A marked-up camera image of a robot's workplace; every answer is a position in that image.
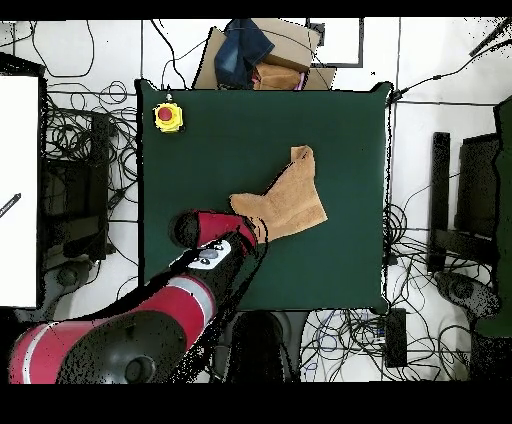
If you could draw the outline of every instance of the blue cloth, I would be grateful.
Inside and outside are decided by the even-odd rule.
[[[252,71],[275,47],[251,19],[233,19],[224,30],[226,41],[215,56],[220,86],[252,88]]]

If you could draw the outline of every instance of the white board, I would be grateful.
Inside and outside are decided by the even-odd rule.
[[[36,306],[38,116],[38,79],[0,76],[0,306]]]

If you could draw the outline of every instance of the tan cloth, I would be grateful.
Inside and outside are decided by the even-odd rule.
[[[291,160],[265,195],[230,196],[233,210],[250,218],[256,226],[259,243],[265,242],[265,228],[260,219],[267,227],[268,241],[307,230],[327,220],[315,188],[313,150],[308,146],[292,147]]]
[[[293,90],[300,83],[300,74],[282,66],[259,63],[254,70],[254,90]]]

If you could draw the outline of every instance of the red button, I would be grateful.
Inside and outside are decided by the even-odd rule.
[[[158,117],[162,120],[162,121],[170,121],[171,118],[172,118],[172,112],[171,112],[171,109],[169,109],[168,107],[162,107],[160,108],[160,110],[158,111]]]

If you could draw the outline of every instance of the green tabletop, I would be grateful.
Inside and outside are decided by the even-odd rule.
[[[496,158],[496,245],[499,260],[495,281],[502,301],[500,313],[477,322],[476,330],[488,337],[512,337],[512,97],[495,106],[496,132],[501,146]]]
[[[182,250],[169,220],[187,209],[231,212],[234,193],[261,194],[309,145],[328,221],[269,244],[240,309],[356,308],[381,305],[385,101],[371,92],[173,91],[185,131],[164,134],[152,109],[165,92],[136,82],[142,104],[144,278]]]

